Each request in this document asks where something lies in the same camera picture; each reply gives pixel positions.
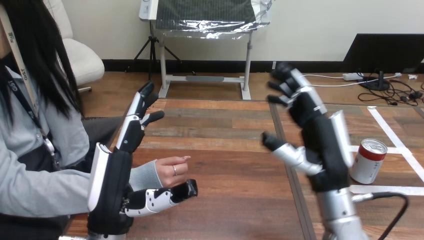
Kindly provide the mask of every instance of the black baseboard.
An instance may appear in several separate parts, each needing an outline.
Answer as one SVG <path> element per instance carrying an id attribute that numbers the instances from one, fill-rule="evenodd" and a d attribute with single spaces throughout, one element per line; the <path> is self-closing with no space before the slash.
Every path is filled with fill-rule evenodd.
<path id="1" fill-rule="evenodd" d="M 128 72 L 149 72 L 149 60 L 138 59 L 133 63 L 131 59 L 104 59 L 104 69 L 106 72 L 124 72 L 130 66 Z M 341 61 L 287 61 L 302 73 L 340 73 Z M 183 60 L 179 63 L 176 60 L 166 61 L 166 71 L 168 73 L 244 73 L 245 61 L 197 61 Z M 252 61 L 250 64 L 251 73 L 269 73 L 273 68 L 273 61 Z M 152 68 L 154 73 L 161 72 L 161 64 L 157 60 Z M 415 73 L 424 73 L 424 63 L 416 69 Z"/>

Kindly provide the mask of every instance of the red and white can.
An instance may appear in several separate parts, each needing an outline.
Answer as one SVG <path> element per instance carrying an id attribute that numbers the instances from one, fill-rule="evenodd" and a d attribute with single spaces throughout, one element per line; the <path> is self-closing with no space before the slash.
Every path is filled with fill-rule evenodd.
<path id="1" fill-rule="evenodd" d="M 387 146 L 375 139 L 365 139 L 359 146 L 350 171 L 353 180 L 361 184 L 372 184 L 387 154 Z"/>

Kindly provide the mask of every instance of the robotic hand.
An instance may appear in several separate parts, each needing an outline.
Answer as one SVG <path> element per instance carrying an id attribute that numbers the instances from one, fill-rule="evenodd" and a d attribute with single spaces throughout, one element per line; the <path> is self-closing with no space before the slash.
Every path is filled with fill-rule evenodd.
<path id="1" fill-rule="evenodd" d="M 88 193 L 88 239 L 125 239 L 133 217 L 159 213 L 198 195 L 193 179 L 172 188 L 135 192 L 129 185 L 132 154 L 142 142 L 145 128 L 165 115 L 163 111 L 145 115 L 158 99 L 153 89 L 149 82 L 135 94 L 113 152 L 102 144 L 96 145 Z"/>
<path id="2" fill-rule="evenodd" d="M 319 95 L 297 69 L 282 63 L 272 76 L 278 83 L 269 82 L 269 87 L 284 95 L 270 95 L 268 101 L 288 108 L 302 128 L 304 146 L 295 149 L 266 132 L 262 134 L 263 144 L 276 157 L 308 176 L 318 198 L 324 239 L 367 240 L 349 191 L 348 169 L 353 159 L 343 112 L 327 117 Z"/>
<path id="3" fill-rule="evenodd" d="M 149 81 L 135 94 L 123 122 L 115 151 L 121 150 L 132 154 L 141 144 L 147 125 L 165 116 L 163 111 L 145 115 L 147 109 L 159 98 L 156 93 L 152 93 L 154 87 L 153 82 Z"/>

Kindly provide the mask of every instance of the white wall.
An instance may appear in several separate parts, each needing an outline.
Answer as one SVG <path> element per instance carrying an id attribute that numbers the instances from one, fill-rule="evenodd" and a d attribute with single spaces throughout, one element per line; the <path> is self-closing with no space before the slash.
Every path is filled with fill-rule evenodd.
<path id="1" fill-rule="evenodd" d="M 102 59 L 132 59 L 149 28 L 141 0 L 62 0 L 74 38 Z M 276 0 L 253 36 L 254 61 L 342 61 L 357 33 L 424 34 L 424 0 Z M 244 60 L 246 39 L 168 38 L 183 60 Z M 149 57 L 149 51 L 140 58 Z"/>

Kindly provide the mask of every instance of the monitor stand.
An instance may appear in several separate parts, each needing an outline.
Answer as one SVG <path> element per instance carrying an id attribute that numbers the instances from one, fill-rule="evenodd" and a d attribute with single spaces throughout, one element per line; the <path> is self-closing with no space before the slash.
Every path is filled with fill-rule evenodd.
<path id="1" fill-rule="evenodd" d="M 369 90 L 374 91 L 386 91 L 390 88 L 389 81 L 384 79 L 384 72 L 380 71 L 380 74 L 378 75 L 378 78 L 370 76 L 370 77 L 363 77 L 363 79 L 358 80 L 358 83 L 361 83 L 360 86 Z"/>

